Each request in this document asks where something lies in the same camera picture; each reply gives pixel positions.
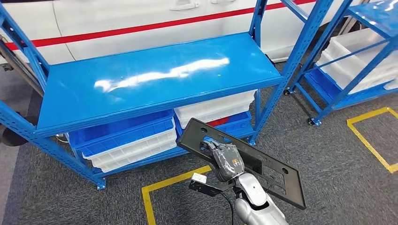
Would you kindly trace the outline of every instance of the white plastic crate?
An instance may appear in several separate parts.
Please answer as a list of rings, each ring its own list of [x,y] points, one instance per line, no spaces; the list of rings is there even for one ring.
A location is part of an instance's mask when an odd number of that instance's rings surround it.
[[[391,89],[396,89],[396,88],[398,88],[398,79],[391,81],[390,83],[388,83],[384,86],[384,89],[386,89],[386,90],[391,90]]]
[[[140,140],[85,158],[91,160],[93,166],[101,169],[104,166],[106,166],[106,168],[115,167],[108,166],[110,164],[117,164],[119,166],[116,168],[119,168],[121,166],[128,165],[130,163],[160,153],[161,151],[176,147],[176,126],[174,120],[172,120],[172,122],[174,126],[170,130],[166,130],[164,132],[142,138]]]
[[[330,57],[327,50],[324,50],[319,58],[317,65],[321,65],[332,61],[333,58]],[[325,73],[327,73],[341,88],[344,89],[352,80],[351,76],[347,75],[346,70],[343,69],[338,63],[332,63],[321,68]],[[362,81],[360,81],[357,86],[355,86],[349,94],[365,90],[381,83],[391,81],[396,76],[396,72],[390,71],[391,74],[386,73],[385,75],[373,75],[366,76]]]
[[[184,129],[191,118],[203,122],[218,120],[227,116],[246,112],[254,100],[256,90],[251,90],[235,95],[216,98],[204,102],[175,108],[181,128]]]
[[[382,40],[383,38],[371,29],[363,29],[332,37],[330,39],[329,46],[322,52],[317,65],[340,58]],[[369,64],[369,62],[385,45],[386,43],[367,49],[343,60],[339,60],[329,66],[322,67],[322,70],[329,74],[329,76],[336,81],[337,85],[343,89],[359,74],[361,70],[363,70],[367,64]],[[370,72],[366,78],[350,92],[350,94],[395,79],[398,74],[398,65],[396,64],[397,60],[398,52],[395,51],[390,54],[389,57],[385,58],[375,69],[373,69],[372,72]]]
[[[169,149],[175,148],[177,146],[176,144],[176,140],[172,140],[166,143],[160,143],[160,146],[157,146],[155,148],[151,148],[145,151],[140,151],[136,154],[134,154],[133,156],[130,157],[126,157],[126,158],[121,158],[119,160],[115,160],[112,161],[108,164],[104,164],[104,165],[99,165],[99,166],[95,166],[100,168],[104,173],[112,171],[114,169],[120,168],[122,166],[131,164],[131,163],[135,163],[139,160],[154,156],[156,154],[162,153],[164,151],[167,151]]]

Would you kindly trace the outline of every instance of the plastic storage bin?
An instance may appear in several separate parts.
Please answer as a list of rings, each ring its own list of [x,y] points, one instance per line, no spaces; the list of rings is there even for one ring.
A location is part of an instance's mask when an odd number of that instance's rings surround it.
[[[173,128],[173,111],[166,110],[69,132],[72,148],[85,157]]]
[[[326,50],[322,52],[317,65],[340,58],[382,40],[383,38],[371,29],[363,29],[341,36],[332,37]],[[335,80],[336,84],[340,88],[344,89],[385,45],[386,44],[382,44],[367,49],[356,55],[322,67],[321,69]],[[395,79],[398,74],[398,66],[395,63],[397,60],[398,52],[395,51],[389,57],[385,58],[371,73],[369,73],[366,78],[364,78],[350,92],[350,94]]]
[[[224,131],[228,134],[244,134],[244,130],[251,128],[250,120],[252,115],[249,111],[242,112],[228,118],[225,124],[216,126],[217,129]]]
[[[84,158],[91,160],[94,167],[105,173],[172,149],[177,146],[174,120],[172,123],[173,129]]]
[[[321,65],[330,62],[333,59],[334,58],[330,57],[329,52],[327,50],[324,50],[316,65]],[[342,68],[338,64],[338,61],[329,64],[327,66],[321,67],[321,70],[327,73],[329,77],[332,78],[341,89],[344,89],[355,77],[355,76],[352,77],[349,74],[347,74],[347,69]],[[381,83],[391,81],[394,79],[395,74],[396,73],[392,70],[391,73],[387,73],[384,75],[372,75],[372,76],[368,75],[364,79],[362,79],[362,81],[358,83],[357,86],[355,86],[349,92],[349,94],[353,94],[361,90],[377,86]]]
[[[256,90],[175,108],[176,116],[184,129],[191,118],[203,122],[218,120],[249,110]]]

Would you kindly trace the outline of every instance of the blue metal shelf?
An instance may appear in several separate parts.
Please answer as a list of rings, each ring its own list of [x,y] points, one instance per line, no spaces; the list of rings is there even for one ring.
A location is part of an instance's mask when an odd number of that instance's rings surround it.
[[[383,0],[347,9],[347,14],[389,39],[398,34],[398,1]]]
[[[310,73],[305,74],[304,78],[327,104],[332,103],[333,99],[336,98],[342,91],[341,88],[337,86],[337,84],[326,73],[321,71],[321,69],[312,70]],[[384,89],[383,86],[387,83],[388,82],[379,84],[366,90],[355,92],[350,95],[346,95],[333,108],[341,109],[398,91],[398,89]]]
[[[74,149],[73,157],[50,136],[258,89],[254,128],[230,131],[238,137],[248,136],[248,142],[254,144],[332,1],[316,1],[310,15],[291,0],[283,1],[305,24],[281,74],[260,49],[267,0],[257,0],[246,33],[58,65],[46,62],[0,3],[1,28],[27,57],[44,92],[37,126],[1,101],[0,122],[98,189],[105,188],[104,176],[110,173],[94,173],[79,150]],[[265,87],[272,91],[262,108],[260,88]],[[184,153],[174,148],[112,173]]]
[[[248,33],[52,65],[36,133],[51,136],[282,80]]]
[[[308,123],[311,125],[320,125],[321,119],[333,110],[341,109],[350,105],[355,105],[364,101],[368,101],[386,94],[398,92],[398,89],[385,90],[383,87],[386,83],[362,90],[353,94],[349,92],[364,79],[384,58],[388,57],[391,52],[398,49],[398,2],[396,0],[386,0],[361,4],[350,7],[352,0],[344,0],[336,15],[329,23],[321,37],[318,39],[314,49],[309,54],[304,65],[294,78],[292,85],[288,87],[285,95],[294,93],[298,88],[309,103],[314,107],[318,114],[314,118],[310,118]],[[352,15],[359,22],[364,23],[371,29],[378,32],[385,38],[384,41],[374,45],[370,45],[362,50],[358,50],[346,56],[334,59],[323,65],[313,67],[313,61],[321,52],[322,47],[327,43],[333,30],[345,15]],[[374,47],[381,43],[387,43],[386,46],[363,68],[363,70],[344,88],[341,89],[335,81],[320,68],[338,60],[344,59],[350,55],[364,51],[370,47]],[[313,90],[327,104],[321,109],[308,92],[301,86],[300,82],[306,80]]]

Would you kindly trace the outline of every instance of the yellow floor marking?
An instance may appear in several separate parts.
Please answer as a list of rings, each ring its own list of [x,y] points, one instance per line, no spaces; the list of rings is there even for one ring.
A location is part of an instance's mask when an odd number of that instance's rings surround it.
[[[398,163],[395,164],[388,164],[384,158],[373,148],[373,146],[361,135],[361,133],[354,127],[353,123],[369,119],[371,117],[390,112],[392,115],[394,115],[398,119],[398,113],[396,113],[394,110],[392,110],[389,107],[384,107],[381,109],[373,110],[370,112],[367,112],[365,114],[356,116],[354,118],[348,119],[347,120],[347,126],[354,132],[354,134],[360,139],[360,141],[370,150],[371,153],[373,153],[374,156],[380,161],[380,163],[388,170],[390,173],[394,173],[395,171],[398,170]]]
[[[183,173],[181,175],[166,179],[166,180],[162,180],[159,181],[157,183],[142,187],[141,191],[142,191],[142,198],[144,200],[144,207],[145,207],[145,211],[146,211],[146,218],[148,220],[148,225],[156,225],[155,222],[155,216],[153,215],[153,209],[152,209],[152,203],[151,203],[151,197],[149,195],[150,191],[154,191],[160,188],[164,188],[166,186],[178,183],[180,181],[186,180],[190,177],[192,177],[193,173],[206,173],[208,171],[211,171],[211,168],[206,165],[204,167],[201,167],[199,169],[196,170],[192,170],[186,173]]]

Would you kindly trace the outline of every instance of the black plastic panel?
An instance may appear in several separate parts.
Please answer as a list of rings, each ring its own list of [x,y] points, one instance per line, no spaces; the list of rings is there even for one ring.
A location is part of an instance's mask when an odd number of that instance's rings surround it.
[[[259,180],[263,178],[267,181],[267,184],[264,185],[265,187],[263,186],[266,192],[299,209],[303,210],[306,208],[298,170],[255,149],[246,142],[232,137],[197,119],[191,119],[183,135],[178,140],[177,145],[218,168],[216,161],[201,150],[201,142],[206,136],[222,143],[229,143],[227,141],[231,141],[239,150],[243,162],[245,163],[245,171],[253,174]],[[272,174],[263,174],[262,171],[264,166],[281,174],[283,176],[283,183],[275,180]]]

